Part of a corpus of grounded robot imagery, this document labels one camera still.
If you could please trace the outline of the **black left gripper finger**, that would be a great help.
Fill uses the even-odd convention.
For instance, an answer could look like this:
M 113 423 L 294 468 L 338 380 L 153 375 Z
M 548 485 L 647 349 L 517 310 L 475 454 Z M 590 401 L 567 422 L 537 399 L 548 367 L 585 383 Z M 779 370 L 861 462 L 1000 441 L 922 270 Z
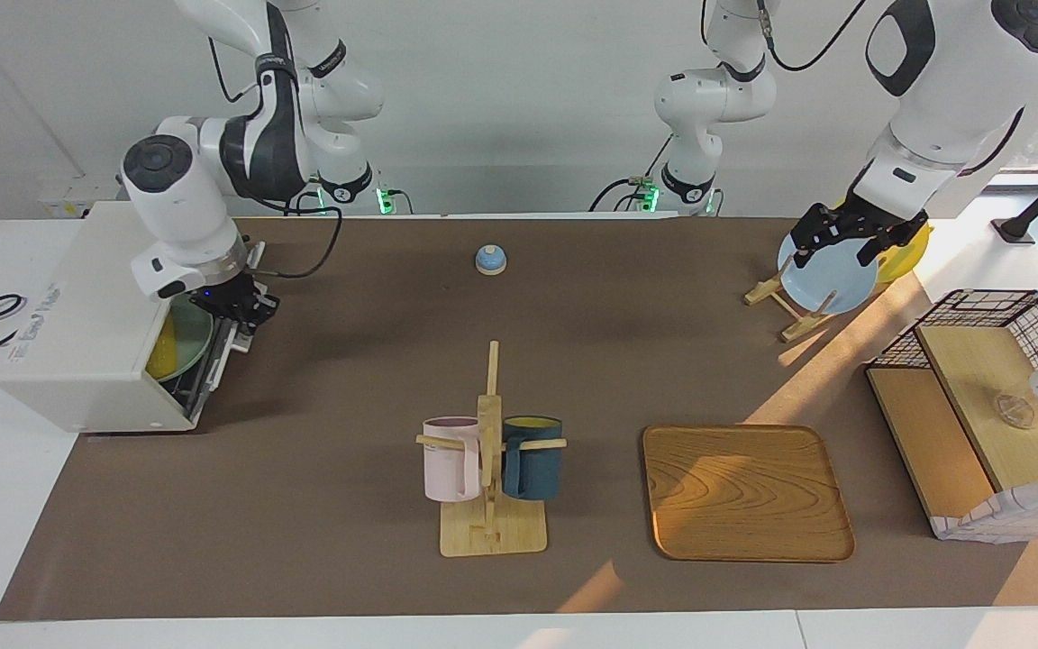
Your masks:
M 842 214 L 828 208 L 824 202 L 813 202 L 792 227 L 792 243 L 795 253 L 792 255 L 795 266 L 803 270 L 816 251 L 834 245 L 840 240 L 839 221 Z
M 927 225 L 927 215 L 917 215 L 911 219 L 899 222 L 886 227 L 880 227 L 874 233 L 872 238 L 861 247 L 857 253 L 857 262 L 861 266 L 869 266 L 878 255 L 887 251 L 889 248 L 903 248 L 909 245 L 920 229 Z

